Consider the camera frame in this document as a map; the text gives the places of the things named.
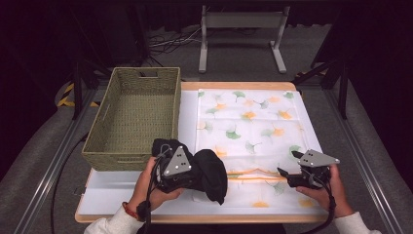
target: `gray carpet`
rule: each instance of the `gray carpet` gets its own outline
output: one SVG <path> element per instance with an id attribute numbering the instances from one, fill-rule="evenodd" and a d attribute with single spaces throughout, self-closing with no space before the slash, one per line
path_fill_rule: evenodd
<path id="1" fill-rule="evenodd" d="M 281 52 L 287 69 L 279 74 L 275 65 L 269 40 L 274 35 L 271 30 L 260 29 L 252 35 L 234 31 L 216 31 L 208 39 L 207 72 L 198 73 L 200 43 L 192 42 L 169 54 L 154 56 L 163 66 L 181 67 L 181 76 L 186 80 L 199 81 L 291 81 L 300 71 L 309 70 L 319 46 L 329 26 L 313 26 L 285 30 Z M 143 65 L 158 66 L 148 60 Z M 397 233 L 389 230 L 380 209 L 377 208 L 370 188 L 357 165 L 351 142 L 343 131 L 343 122 L 351 126 L 357 143 L 376 176 L 389 206 L 394 212 L 404 233 L 413 233 L 413 225 L 408 218 L 413 215 L 409 202 L 412 193 L 397 173 L 391 158 L 368 117 L 350 87 L 348 96 L 348 120 L 337 117 L 335 106 L 331 106 L 328 94 L 317 85 L 317 78 L 298 86 L 303 91 L 304 103 L 319 138 L 322 150 L 341 159 L 341 175 L 347 188 L 350 203 L 361 215 L 368 227 L 382 233 Z M 105 87 L 98 90 L 93 99 L 101 100 Z M 67 146 L 69 151 L 77 140 L 89 131 L 98 107 L 89 107 L 82 122 Z M 73 107 L 59 107 L 58 112 L 27 143 L 7 175 L 0 183 L 0 233 L 13 233 L 30 203 L 38 184 L 73 124 Z M 87 224 L 74 219 L 80 196 L 75 191 L 81 189 L 90 172 L 89 164 L 81 156 L 81 142 L 70 155 L 58 184 L 55 204 L 56 233 L 83 233 Z M 29 228 L 29 233 L 51 233 L 50 205 L 52 191 Z M 316 224 L 289 223 L 287 233 L 307 231 Z M 338 233 L 333 224 L 320 233 Z"/>

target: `sleeve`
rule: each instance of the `sleeve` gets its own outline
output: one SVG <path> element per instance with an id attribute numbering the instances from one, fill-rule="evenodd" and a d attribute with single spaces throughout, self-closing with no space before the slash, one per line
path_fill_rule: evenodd
<path id="1" fill-rule="evenodd" d="M 334 220 L 337 229 L 340 234 L 381 234 L 381 232 L 376 230 L 369 230 L 359 212 L 354 214 L 338 217 Z"/>
<path id="2" fill-rule="evenodd" d="M 143 226 L 143 222 L 137 221 L 128 215 L 121 207 L 112 217 L 100 218 L 91 223 L 85 230 L 85 234 L 135 234 Z"/>

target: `black cable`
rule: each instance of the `black cable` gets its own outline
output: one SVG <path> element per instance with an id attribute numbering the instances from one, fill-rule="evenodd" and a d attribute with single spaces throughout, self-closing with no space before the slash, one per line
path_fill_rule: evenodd
<path id="1" fill-rule="evenodd" d="M 157 64 L 159 64 L 161 67 L 164 67 L 158 60 L 156 60 L 156 59 L 153 58 L 152 56 L 149 56 L 149 58 L 150 58 L 152 61 L 154 61 L 154 62 L 156 62 Z"/>
<path id="2" fill-rule="evenodd" d="M 180 34 L 173 34 L 169 40 L 165 40 L 162 42 L 158 42 L 155 41 L 153 42 L 154 45 L 151 45 L 150 47 L 156 47 L 158 46 L 163 46 L 162 50 L 154 50 L 151 49 L 151 55 L 152 56 L 158 56 L 160 54 L 169 54 L 172 53 L 173 51 L 175 51 L 176 49 L 178 49 L 180 46 L 185 46 L 188 45 L 189 43 L 193 42 L 195 39 L 191 39 L 191 38 L 196 38 L 198 36 L 198 34 L 200 33 L 200 29 L 197 29 L 195 31 L 192 32 L 187 32 L 186 34 L 184 33 L 180 33 Z"/>
<path id="3" fill-rule="evenodd" d="M 164 146 L 167 146 L 168 149 L 163 152 L 162 149 L 164 148 Z M 167 152 L 168 150 L 170 150 L 170 145 L 168 144 L 161 145 L 161 150 L 160 150 L 161 153 L 155 159 L 155 166 L 152 168 L 151 179 L 149 180 L 148 191 L 146 192 L 146 200 L 145 200 L 146 219 L 145 219 L 145 231 L 143 232 L 144 234 L 148 232 L 149 226 L 151 225 L 151 204 L 149 200 L 150 200 L 151 193 L 155 190 L 155 186 L 152 188 L 152 185 L 155 182 L 157 168 L 159 164 L 161 163 L 161 160 L 166 157 L 165 152 Z"/>
<path id="4" fill-rule="evenodd" d="M 327 191 L 327 193 L 328 193 L 328 198 L 329 198 L 329 200 L 330 200 L 330 204 L 329 204 L 329 207 L 328 207 L 328 217 L 327 217 L 327 220 L 326 220 L 323 224 L 315 227 L 314 229 L 312 229 L 312 230 L 310 230 L 310 231 L 303 232 L 303 233 L 301 233 L 301 234 L 313 234 L 313 233 L 316 233 L 316 232 L 322 230 L 323 228 L 325 228 L 326 226 L 328 226 L 328 225 L 331 223 L 331 221 L 334 219 L 334 210 L 335 210 L 335 207 L 336 207 L 336 203 L 335 203 L 335 199 L 334 199 L 334 197 L 333 197 L 333 194 L 332 194 L 332 192 L 331 192 L 331 189 L 330 189 L 321 179 L 319 179 L 318 177 L 313 176 L 313 178 L 314 178 L 319 184 L 321 184 L 322 187 L 325 189 L 325 191 Z"/>
<path id="5" fill-rule="evenodd" d="M 64 166 L 66 165 L 68 159 L 70 158 L 70 155 L 73 153 L 73 151 L 76 149 L 76 147 L 78 146 L 78 144 L 82 141 L 85 141 L 86 138 L 88 137 L 89 133 L 86 133 L 84 136 L 82 136 L 82 138 L 76 142 L 76 144 L 72 147 L 72 149 L 69 151 L 69 153 L 67 154 L 66 158 L 64 159 L 63 164 L 61 165 L 60 170 L 58 171 L 58 175 L 57 175 L 57 179 L 56 179 L 56 184 L 55 184 L 55 188 L 53 191 L 53 196 L 52 196 L 52 202 L 51 202 L 51 231 L 53 234 L 55 234 L 55 217 L 54 217 L 54 212 L 55 212 L 55 199 L 56 199 L 56 192 L 57 192 L 57 187 L 58 187 L 58 183 L 60 181 L 60 177 L 61 174 L 63 172 Z"/>
<path id="6" fill-rule="evenodd" d="M 175 37 L 176 34 L 177 34 L 176 32 L 166 32 L 166 33 L 158 34 L 158 35 L 155 35 L 155 36 L 151 36 L 151 37 L 149 37 L 149 43 L 151 43 L 151 44 L 165 43 L 168 40 L 171 40 L 171 38 Z"/>

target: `wooden table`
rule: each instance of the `wooden table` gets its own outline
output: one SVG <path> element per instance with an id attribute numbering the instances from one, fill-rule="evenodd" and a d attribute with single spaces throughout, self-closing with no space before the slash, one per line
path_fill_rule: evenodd
<path id="1" fill-rule="evenodd" d="M 288 82 L 182 82 L 179 140 L 188 146 L 190 152 L 193 152 L 195 147 L 195 143 L 191 143 L 191 139 L 195 141 L 195 131 L 190 131 L 191 134 L 183 134 L 183 132 L 185 132 L 185 128 L 196 128 L 196 118 L 187 117 L 191 112 L 197 114 L 197 111 L 193 111 L 193 107 L 197 106 L 198 89 L 296 90 L 295 86 Z M 303 103 L 299 107 L 305 110 Z M 319 142 L 308 115 L 304 116 L 304 119 L 305 117 L 308 121 L 304 126 L 307 126 L 309 145 L 320 151 Z M 87 191 L 82 196 L 75 214 L 76 220 L 78 222 L 93 222 L 100 217 L 112 216 L 120 208 L 121 202 L 128 201 L 131 197 L 138 175 L 139 172 L 97 172 L 91 170 L 86 184 Z M 104 211 L 108 207 L 111 207 L 109 209 L 111 212 Z M 152 213 L 152 222 L 154 223 L 288 223 L 318 222 L 324 221 L 325 218 L 326 212 L 320 208 L 303 209 L 295 214 L 283 214 L 270 208 L 223 208 L 219 205 L 200 204 L 193 201 L 190 189 L 185 190 L 178 199 L 163 203 L 159 209 Z"/>

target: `green leaf print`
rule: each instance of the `green leaf print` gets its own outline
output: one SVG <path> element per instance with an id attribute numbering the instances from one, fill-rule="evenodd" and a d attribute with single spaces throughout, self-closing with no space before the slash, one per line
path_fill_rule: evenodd
<path id="1" fill-rule="evenodd" d="M 219 102 L 222 100 L 222 95 L 214 95 L 216 102 Z"/>
<path id="2" fill-rule="evenodd" d="M 294 98 L 294 94 L 292 92 L 285 92 L 285 94 L 283 96 L 285 98 L 289 98 L 289 99 Z"/>
<path id="3" fill-rule="evenodd" d="M 216 111 L 218 111 L 217 108 L 211 108 L 211 109 L 208 109 L 208 110 L 206 111 L 206 114 L 213 114 L 213 115 L 215 115 L 215 112 L 216 112 Z"/>
<path id="4" fill-rule="evenodd" d="M 260 144 L 260 143 L 251 144 L 249 141 L 247 141 L 245 143 L 245 149 L 246 149 L 246 151 L 248 151 L 248 153 L 255 154 L 256 153 L 255 152 L 255 145 L 258 145 L 258 144 Z"/>
<path id="5" fill-rule="evenodd" d="M 235 102 L 237 102 L 238 98 L 245 98 L 244 92 L 234 91 L 233 94 L 234 94 L 235 96 L 237 96 L 237 98 L 235 99 Z"/>
<path id="6" fill-rule="evenodd" d="M 211 133 L 212 130 L 213 130 L 213 125 L 212 125 L 212 123 L 206 121 L 205 130 L 207 130 L 209 133 Z"/>
<path id="7" fill-rule="evenodd" d="M 294 155 L 292 155 L 291 151 L 299 151 L 300 150 L 300 146 L 298 145 L 291 145 L 289 146 L 289 151 L 288 151 L 288 156 L 290 159 L 293 159 L 294 161 L 298 161 L 298 159 L 296 157 L 294 157 Z"/>
<path id="8" fill-rule="evenodd" d="M 228 132 L 226 133 L 227 138 L 231 138 L 231 139 L 238 139 L 241 137 L 241 135 L 238 135 L 235 131 L 233 132 Z"/>
<path id="9" fill-rule="evenodd" d="M 263 102 L 259 103 L 261 105 L 261 109 L 267 109 L 268 108 L 268 101 L 264 100 Z"/>
<path id="10" fill-rule="evenodd" d="M 274 188 L 276 196 L 282 195 L 285 190 L 284 182 L 277 182 L 276 184 L 270 184 L 269 182 L 267 182 L 267 184 Z"/>
<path id="11" fill-rule="evenodd" d="M 269 129 L 263 130 L 261 132 L 261 136 L 263 137 L 270 137 L 272 134 L 273 134 L 273 130 L 269 130 Z"/>

